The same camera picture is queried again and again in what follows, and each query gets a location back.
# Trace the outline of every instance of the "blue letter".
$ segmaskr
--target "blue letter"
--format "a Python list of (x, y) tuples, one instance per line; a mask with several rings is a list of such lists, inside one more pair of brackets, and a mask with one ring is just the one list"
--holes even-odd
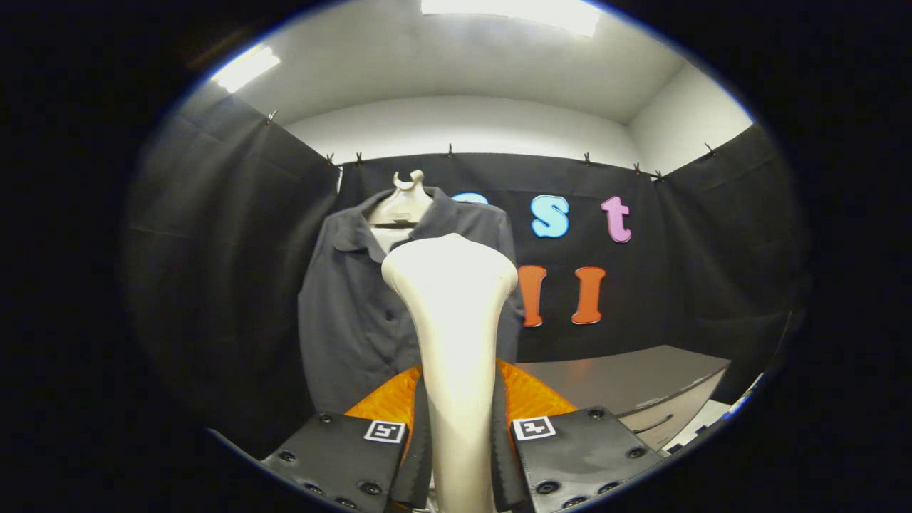
[(482, 196), (481, 194), (478, 194), (478, 193), (462, 193), (462, 194), (456, 194), (455, 196), (453, 196), (452, 199), (455, 200), (455, 201), (464, 202), (464, 203), (482, 203), (482, 204), (488, 204), (488, 198), (486, 198), (486, 197), (484, 197), (484, 196)]
[(564, 236), (570, 227), (567, 214), (570, 204), (561, 196), (541, 195), (532, 200), (532, 231), (540, 237), (557, 238)]

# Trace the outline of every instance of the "black fabric backdrop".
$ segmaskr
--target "black fabric backdrop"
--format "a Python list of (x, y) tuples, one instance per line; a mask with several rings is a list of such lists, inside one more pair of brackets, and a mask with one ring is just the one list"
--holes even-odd
[(254, 457), (312, 413), (295, 295), (338, 169), (211, 83), (140, 156), (123, 238), (139, 341), (171, 392)]
[[(414, 155), (350, 163), (344, 166), (337, 208), (354, 206), (392, 187), (395, 171), (414, 169), (424, 183), (454, 196), (478, 193), (511, 219), (519, 266), (544, 267), (542, 325), (523, 328), (519, 361), (560, 361), (606, 356), (668, 343), (670, 299), (666, 238), (661, 208), (645, 174), (604, 164), (528, 155), (464, 153)], [(563, 196), (569, 203), (569, 228), (559, 238), (532, 230), (533, 198)], [(632, 231), (625, 244), (611, 239), (601, 204), (619, 196), (629, 208), (624, 226)], [(580, 267), (602, 267), (595, 324), (571, 321), (579, 301)]]
[[(807, 234), (785, 162), (752, 127), (664, 181), (616, 166), (511, 154), (414, 155), (337, 167), (213, 84), (140, 156), (123, 237), (123, 276), (140, 343), (200, 421), (254, 457), (313, 412), (295, 296), (332, 211), (425, 172), (446, 194), (483, 194), (511, 217), (518, 264), (547, 270), (543, 324), (520, 361), (560, 361), (659, 344), (732, 360), (713, 396), (732, 403), (801, 322)], [(532, 230), (540, 194), (569, 203), (559, 238)], [(625, 244), (605, 200), (629, 208)], [(601, 267), (596, 324), (571, 321), (575, 271)]]
[[(545, 267), (543, 325), (524, 328), (519, 361), (607, 356), (669, 344), (727, 358), (713, 399), (734, 403), (803, 320), (809, 236), (791, 171), (756, 125), (661, 181), (604, 164), (511, 154), (430, 154), (344, 166), (337, 209), (389, 189), (414, 169), (446, 194), (478, 193), (513, 221), (518, 264)], [(531, 200), (563, 196), (570, 227), (536, 236)], [(625, 244), (600, 205), (629, 207)], [(602, 267), (597, 324), (575, 325), (574, 272)]]
[(810, 234), (793, 179), (753, 125), (654, 182), (675, 287), (670, 343), (731, 360), (717, 401), (737, 401), (803, 322)]

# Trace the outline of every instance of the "white wall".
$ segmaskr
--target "white wall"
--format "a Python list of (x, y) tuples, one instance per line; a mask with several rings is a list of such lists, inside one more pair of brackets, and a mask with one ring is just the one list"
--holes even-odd
[(713, 79), (688, 64), (630, 122), (640, 169), (668, 174), (747, 129), (748, 113)]
[(626, 127), (576, 110), (515, 99), (441, 96), (334, 110), (288, 126), (333, 162), (453, 152), (523, 153), (632, 168), (640, 160)]

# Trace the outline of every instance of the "letter s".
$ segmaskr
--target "letter s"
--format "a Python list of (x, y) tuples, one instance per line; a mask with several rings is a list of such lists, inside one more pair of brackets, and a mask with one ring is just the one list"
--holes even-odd
[(570, 204), (562, 196), (543, 194), (532, 200), (532, 215), (537, 217), (532, 221), (532, 231), (540, 237), (562, 237), (570, 227), (566, 214), (570, 212)]

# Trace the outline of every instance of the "ceiling light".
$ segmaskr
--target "ceiling light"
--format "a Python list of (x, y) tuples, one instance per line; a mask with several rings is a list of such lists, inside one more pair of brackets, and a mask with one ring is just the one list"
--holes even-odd
[(592, 37), (600, 11), (582, 0), (421, 0), (421, 13), (522, 18)]
[(228, 92), (235, 92), (279, 62), (270, 47), (253, 47), (212, 75), (212, 80)]

